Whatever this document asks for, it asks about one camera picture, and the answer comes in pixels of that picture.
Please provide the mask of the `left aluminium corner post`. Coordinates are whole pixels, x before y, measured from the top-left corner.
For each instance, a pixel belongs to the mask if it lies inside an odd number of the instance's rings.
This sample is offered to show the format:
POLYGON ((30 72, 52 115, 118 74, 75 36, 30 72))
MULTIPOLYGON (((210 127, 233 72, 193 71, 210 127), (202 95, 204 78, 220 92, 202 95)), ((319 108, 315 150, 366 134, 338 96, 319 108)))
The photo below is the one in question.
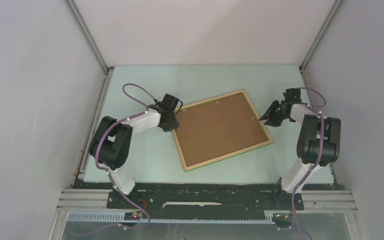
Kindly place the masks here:
POLYGON ((82 13, 76 4, 74 0, 64 0, 64 3, 66 4, 68 11, 73 17, 74 22, 77 24, 80 33, 82 34, 83 38, 86 41, 86 44, 90 48, 93 56, 97 60, 100 68, 103 70, 104 74, 107 74, 109 72, 109 67, 107 63, 104 60, 104 57, 101 53, 101 51, 98 48, 98 45, 90 31, 90 29, 87 26, 87 23, 82 16, 82 13))

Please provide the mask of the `aluminium corner post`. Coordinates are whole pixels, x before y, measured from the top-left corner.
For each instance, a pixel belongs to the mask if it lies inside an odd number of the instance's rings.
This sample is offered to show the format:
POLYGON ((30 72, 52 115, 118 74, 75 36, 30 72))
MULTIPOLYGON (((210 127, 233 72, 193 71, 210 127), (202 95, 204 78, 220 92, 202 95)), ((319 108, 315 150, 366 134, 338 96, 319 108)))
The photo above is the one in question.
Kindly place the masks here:
POLYGON ((338 11, 340 10, 341 6, 343 5, 344 0, 335 0, 324 19, 319 31, 317 32, 315 39, 313 40, 312 44, 310 45, 310 48, 308 49, 301 65, 299 66, 300 72, 303 74, 306 71, 306 68, 308 67, 314 53, 318 49, 319 45, 321 44, 325 34, 327 33, 329 27, 331 26, 335 16, 337 15, 338 11))
POLYGON ((90 48, 93 56, 97 60, 100 68, 103 70, 104 74, 107 74, 109 72, 109 67, 107 63, 104 60, 104 57, 101 53, 101 51, 98 48, 98 45, 90 31, 90 29, 87 26, 87 23, 82 16, 82 13, 76 4, 74 0, 64 0, 64 3, 66 4, 68 11, 73 17, 74 22, 77 24, 80 33, 82 34, 83 38, 86 41, 86 44, 90 48))

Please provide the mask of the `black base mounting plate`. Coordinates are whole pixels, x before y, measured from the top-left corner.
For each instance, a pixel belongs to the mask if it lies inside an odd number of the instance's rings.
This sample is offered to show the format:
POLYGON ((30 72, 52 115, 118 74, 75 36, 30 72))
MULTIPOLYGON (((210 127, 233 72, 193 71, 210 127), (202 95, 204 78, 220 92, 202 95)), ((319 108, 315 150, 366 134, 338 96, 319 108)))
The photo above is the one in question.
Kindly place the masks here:
POLYGON ((108 195, 108 209, 144 208, 153 220, 262 221, 267 212, 304 210, 302 195, 278 184, 137 183, 123 198, 108 195))

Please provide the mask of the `aluminium rail base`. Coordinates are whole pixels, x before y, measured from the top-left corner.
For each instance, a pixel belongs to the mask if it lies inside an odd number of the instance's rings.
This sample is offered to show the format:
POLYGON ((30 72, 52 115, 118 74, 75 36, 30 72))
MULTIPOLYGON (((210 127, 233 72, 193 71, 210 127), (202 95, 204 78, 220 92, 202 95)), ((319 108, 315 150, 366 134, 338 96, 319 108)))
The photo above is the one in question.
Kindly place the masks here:
MULTIPOLYGON (((64 189, 61 192, 56 213, 66 221, 123 222, 125 213, 136 209, 107 208, 109 189, 64 189)), ((304 190, 302 213, 356 213, 357 206, 349 190, 304 190)))

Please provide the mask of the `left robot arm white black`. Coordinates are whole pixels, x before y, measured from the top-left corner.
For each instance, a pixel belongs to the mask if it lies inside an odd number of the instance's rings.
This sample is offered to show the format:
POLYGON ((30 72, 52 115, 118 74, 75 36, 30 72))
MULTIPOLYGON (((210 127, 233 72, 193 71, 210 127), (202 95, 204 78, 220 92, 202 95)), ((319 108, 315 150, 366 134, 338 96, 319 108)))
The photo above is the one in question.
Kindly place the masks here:
POLYGON ((177 107, 182 108, 183 102, 167 93, 140 113, 119 120, 110 116, 101 119, 88 153, 94 158, 95 166, 105 171, 113 187, 121 192, 118 201, 125 208, 133 208, 138 202, 138 194, 132 191, 135 181, 125 166, 132 137, 156 127, 165 133, 176 130, 180 125, 177 107))

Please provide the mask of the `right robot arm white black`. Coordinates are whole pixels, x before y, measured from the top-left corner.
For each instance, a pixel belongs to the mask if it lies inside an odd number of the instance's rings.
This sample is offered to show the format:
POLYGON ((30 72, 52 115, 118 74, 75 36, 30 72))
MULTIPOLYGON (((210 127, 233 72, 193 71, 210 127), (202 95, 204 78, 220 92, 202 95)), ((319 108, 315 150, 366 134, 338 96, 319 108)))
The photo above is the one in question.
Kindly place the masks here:
POLYGON ((284 99, 274 100, 260 117, 266 126, 279 127, 284 120, 300 124, 296 144, 297 160, 279 179, 280 190, 271 194, 271 204, 284 209, 291 202, 290 194, 300 193, 308 179, 318 170, 334 163, 340 155, 342 122, 324 116, 319 108, 301 99, 302 88, 288 88, 284 99))

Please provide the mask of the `right aluminium corner post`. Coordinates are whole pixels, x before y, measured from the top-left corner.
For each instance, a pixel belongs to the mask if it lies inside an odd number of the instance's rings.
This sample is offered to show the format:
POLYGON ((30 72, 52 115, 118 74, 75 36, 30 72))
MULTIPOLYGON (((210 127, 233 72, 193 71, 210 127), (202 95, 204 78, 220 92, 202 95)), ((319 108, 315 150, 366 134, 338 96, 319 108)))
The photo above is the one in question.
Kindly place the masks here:
POLYGON ((317 32, 315 39, 313 40, 312 44, 310 45, 310 48, 308 49, 301 65, 299 66, 300 72, 303 74, 306 71, 306 68, 308 67, 314 53, 318 49, 319 45, 321 44, 325 34, 327 33, 329 27, 331 26, 335 16, 337 15, 338 11, 340 10, 341 6, 343 5, 344 0, 335 0, 324 19, 319 31, 317 32))

